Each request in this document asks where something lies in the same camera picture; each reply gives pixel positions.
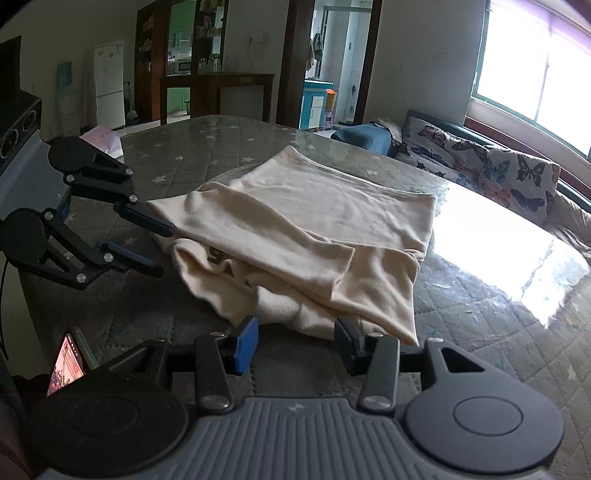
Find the butterfly print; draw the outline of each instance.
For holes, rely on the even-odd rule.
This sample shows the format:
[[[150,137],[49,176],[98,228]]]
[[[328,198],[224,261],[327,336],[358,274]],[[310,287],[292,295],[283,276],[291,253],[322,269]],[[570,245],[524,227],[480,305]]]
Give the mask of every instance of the butterfly print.
[[[476,180],[478,178],[478,170],[475,168],[470,168],[464,165],[462,162],[458,161],[457,159],[453,160],[453,169],[456,171],[461,171],[462,173],[467,174],[472,179]]]
[[[506,178],[505,175],[509,171],[509,165],[511,165],[511,160],[502,161],[497,166],[490,160],[487,160],[482,172],[488,180],[503,183]]]
[[[417,147],[411,147],[410,149],[413,152],[415,152],[417,155],[422,155],[424,157],[427,157],[427,158],[430,158],[432,160],[435,160],[436,162],[440,163],[441,165],[449,168],[449,165],[447,165],[447,163],[445,163],[443,161],[443,157],[440,154],[435,153],[432,150],[428,150],[425,147],[423,147],[422,145],[419,145]]]
[[[474,145],[472,148],[482,163],[486,163],[488,161],[488,150],[486,148],[481,147],[480,145]]]
[[[513,198],[517,200],[519,206],[525,210],[530,210],[531,212],[537,212],[538,208],[545,204],[544,199],[539,198],[528,198],[523,195],[519,190],[511,189],[511,195]]]
[[[456,183],[458,185],[461,185],[462,187],[470,187],[471,183],[472,183],[471,180],[473,181],[474,179],[471,179],[470,177],[468,177],[467,175],[464,175],[463,173],[459,173],[459,174],[457,174]]]
[[[410,153],[408,153],[408,147],[407,147],[406,143],[403,143],[400,145],[400,148],[398,149],[398,153],[401,153],[402,155],[406,155],[407,157],[410,157]]]
[[[550,209],[552,208],[553,203],[554,195],[552,195],[548,190],[546,190],[546,213],[550,213]]]
[[[432,127],[431,125],[427,125],[423,128],[419,133],[419,137],[427,137],[430,141],[436,144],[438,147],[445,148],[445,140],[446,136],[438,128]]]
[[[530,166],[525,161],[523,155],[517,155],[517,161],[519,162],[519,170],[517,171],[517,180],[524,181],[526,179],[534,179],[534,185],[536,187],[542,184],[542,174],[546,164],[543,162],[538,163],[535,167]]]
[[[560,165],[553,164],[552,165],[552,183],[556,185],[558,183],[558,179],[560,178]]]
[[[486,163],[488,161],[488,150],[480,145],[470,142],[469,140],[460,140],[452,145],[452,150],[465,151],[474,150],[474,153],[480,159],[481,162]]]
[[[498,187],[498,189],[496,189],[493,185],[488,185],[486,183],[481,184],[481,186],[482,192],[486,198],[493,202],[497,202],[505,208],[509,208],[509,205],[511,204],[511,194],[509,190],[505,190],[503,187]]]

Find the floor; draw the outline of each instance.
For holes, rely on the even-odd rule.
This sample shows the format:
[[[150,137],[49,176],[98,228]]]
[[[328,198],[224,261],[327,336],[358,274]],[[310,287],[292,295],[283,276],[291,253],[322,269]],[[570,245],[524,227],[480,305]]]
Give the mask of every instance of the floor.
[[[187,120],[190,117],[187,115],[186,111],[171,113],[168,116],[168,123],[173,124],[175,122],[182,122],[183,120]],[[131,127],[123,127],[117,130],[117,133],[120,137],[124,137],[125,135],[135,134],[137,132],[143,132],[144,130],[149,130],[151,128],[156,128],[160,126],[160,120],[156,120],[155,122],[149,122],[147,124],[139,124],[133,125]]]
[[[321,137],[330,138],[330,136],[335,133],[336,130],[324,130],[323,132],[312,132],[314,135],[320,135]]]

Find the door frame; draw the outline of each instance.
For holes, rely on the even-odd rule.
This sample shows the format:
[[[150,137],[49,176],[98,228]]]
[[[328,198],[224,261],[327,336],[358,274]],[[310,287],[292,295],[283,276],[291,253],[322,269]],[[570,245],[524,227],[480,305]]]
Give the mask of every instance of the door frame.
[[[353,123],[363,123],[369,83],[374,67],[375,49],[378,43],[379,20],[382,14],[382,0],[374,0],[369,19],[368,41],[363,60],[361,82],[357,94],[357,106]],[[314,0],[290,0],[285,25],[285,41],[279,80],[276,123],[298,128],[300,125],[301,99],[306,79],[306,63],[310,42],[310,31],[314,17]]]

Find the bed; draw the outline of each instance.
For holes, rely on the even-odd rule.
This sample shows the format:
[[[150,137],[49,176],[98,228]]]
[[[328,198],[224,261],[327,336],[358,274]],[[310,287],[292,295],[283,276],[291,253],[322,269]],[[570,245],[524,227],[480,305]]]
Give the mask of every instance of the bed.
[[[414,289],[419,340],[446,338],[544,393],[562,410],[564,442],[552,471],[587,479],[591,458],[591,276],[574,249],[480,195],[388,157],[291,128],[230,116],[204,116],[122,139],[140,199],[186,194],[222,183],[293,145],[309,158],[378,184],[438,197],[434,233]],[[44,353],[54,358],[76,325],[99,361],[164,337],[191,343],[228,324],[192,297],[149,233],[92,200],[73,199],[66,220],[85,240],[98,236],[164,266],[162,279],[109,273],[79,292],[21,273]],[[264,326],[251,371],[232,380],[235,395],[355,398],[331,342]],[[401,377],[398,401],[418,393]],[[180,388],[191,401],[191,389]]]

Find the refrigerator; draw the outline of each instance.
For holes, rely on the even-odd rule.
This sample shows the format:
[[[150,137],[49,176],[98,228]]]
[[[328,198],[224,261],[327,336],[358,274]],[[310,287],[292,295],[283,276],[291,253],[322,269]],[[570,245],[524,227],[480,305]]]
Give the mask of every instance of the refrigerator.
[[[123,41],[97,45],[93,55],[96,125],[110,129],[125,125]]]

